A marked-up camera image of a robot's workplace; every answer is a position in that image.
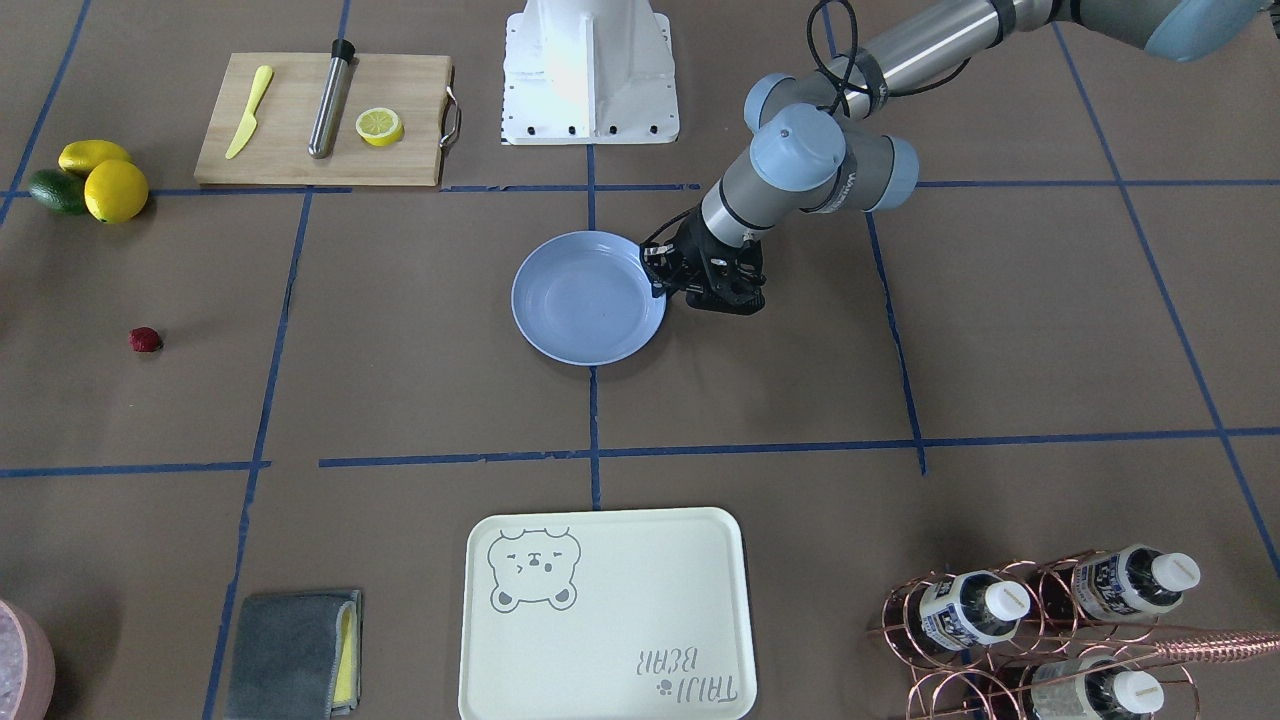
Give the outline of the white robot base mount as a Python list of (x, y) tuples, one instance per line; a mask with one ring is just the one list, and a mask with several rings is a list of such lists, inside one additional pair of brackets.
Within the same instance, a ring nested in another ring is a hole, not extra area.
[(503, 37), (502, 143), (678, 138), (673, 35), (649, 1), (527, 1)]

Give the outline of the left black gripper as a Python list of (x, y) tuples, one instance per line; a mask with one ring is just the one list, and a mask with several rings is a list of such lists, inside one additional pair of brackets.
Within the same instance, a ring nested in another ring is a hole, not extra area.
[(641, 263), (653, 299), (682, 293), (692, 309), (741, 316), (765, 306), (762, 243), (749, 240), (735, 247), (721, 242), (699, 209), (681, 220), (673, 245), (643, 243)]

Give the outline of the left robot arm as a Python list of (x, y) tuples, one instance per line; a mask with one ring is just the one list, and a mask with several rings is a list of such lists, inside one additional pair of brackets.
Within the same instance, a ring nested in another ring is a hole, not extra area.
[(750, 143), (703, 200), (653, 233), (639, 260), (655, 299), (737, 315), (764, 307), (762, 241), (788, 214), (901, 206), (919, 178), (915, 149), (861, 122), (895, 99), (954, 78), (977, 54), (1056, 20), (1170, 61), (1235, 38), (1261, 1), (938, 1), (810, 76), (772, 74), (742, 109)]

